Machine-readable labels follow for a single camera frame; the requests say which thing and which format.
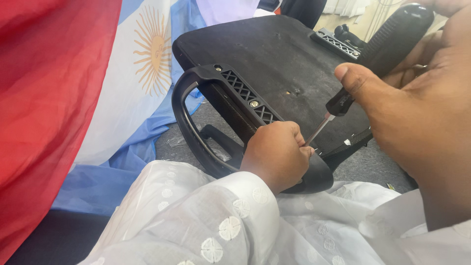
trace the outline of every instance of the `red fabric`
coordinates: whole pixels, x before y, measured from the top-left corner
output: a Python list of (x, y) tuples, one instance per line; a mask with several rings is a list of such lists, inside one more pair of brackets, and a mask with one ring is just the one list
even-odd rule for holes
[(119, 0), (3, 0), (0, 264), (48, 212), (85, 137)]

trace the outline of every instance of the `sun emblem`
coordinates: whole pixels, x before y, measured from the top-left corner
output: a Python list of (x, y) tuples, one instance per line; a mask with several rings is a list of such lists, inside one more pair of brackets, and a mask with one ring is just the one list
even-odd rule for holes
[(146, 49), (145, 51), (138, 51), (135, 50), (134, 53), (139, 55), (147, 56), (146, 58), (134, 62), (134, 64), (140, 64), (147, 62), (141, 69), (139, 69), (136, 74), (145, 70), (144, 74), (142, 74), (139, 83), (141, 83), (144, 78), (146, 81), (142, 85), (142, 90), (146, 87), (146, 94), (149, 91), (149, 95), (152, 96), (152, 90), (154, 90), (155, 94), (159, 96), (159, 93), (155, 89), (157, 87), (159, 92), (163, 95), (161, 88), (168, 91), (168, 89), (163, 85), (162, 82), (166, 82), (169, 86), (171, 85), (171, 77), (166, 74), (170, 73), (171, 71), (171, 46), (165, 46), (167, 42), (170, 41), (170, 38), (165, 40), (165, 36), (167, 34), (167, 29), (164, 27), (164, 16), (162, 14), (162, 22), (160, 22), (159, 18), (159, 10), (157, 10), (157, 19), (155, 18), (155, 9), (152, 8), (153, 11), (147, 7), (142, 9), (142, 14), (139, 14), (142, 19), (142, 27), (141, 23), (138, 20), (136, 22), (141, 29), (141, 32), (138, 30), (134, 30), (141, 40), (144, 43), (141, 43), (137, 40), (134, 40), (135, 43), (139, 44), (141, 47)]

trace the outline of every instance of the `screw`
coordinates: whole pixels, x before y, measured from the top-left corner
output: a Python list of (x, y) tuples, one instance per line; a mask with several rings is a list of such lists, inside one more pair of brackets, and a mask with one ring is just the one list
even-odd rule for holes
[(250, 102), (250, 106), (252, 106), (252, 107), (258, 107), (258, 105), (259, 105), (259, 102), (256, 101), (256, 100)]

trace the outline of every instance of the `white sleeve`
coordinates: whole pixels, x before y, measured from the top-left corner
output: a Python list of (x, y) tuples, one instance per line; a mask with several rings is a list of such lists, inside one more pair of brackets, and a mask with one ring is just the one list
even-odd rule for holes
[(101, 246), (80, 264), (263, 264), (279, 226), (275, 196), (249, 172), (211, 182), (154, 212), (135, 236)]

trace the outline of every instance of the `hand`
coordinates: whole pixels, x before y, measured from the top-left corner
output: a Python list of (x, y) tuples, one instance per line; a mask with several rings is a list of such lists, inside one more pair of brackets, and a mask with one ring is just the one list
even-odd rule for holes
[[(380, 147), (419, 184), (429, 230), (471, 218), (471, 1), (419, 0), (450, 17), (384, 78), (355, 64), (336, 77), (363, 107)], [(428, 65), (415, 78), (410, 69)]]
[(247, 145), (240, 171), (254, 173), (277, 195), (294, 186), (308, 170), (314, 149), (303, 144), (294, 122), (262, 126)]

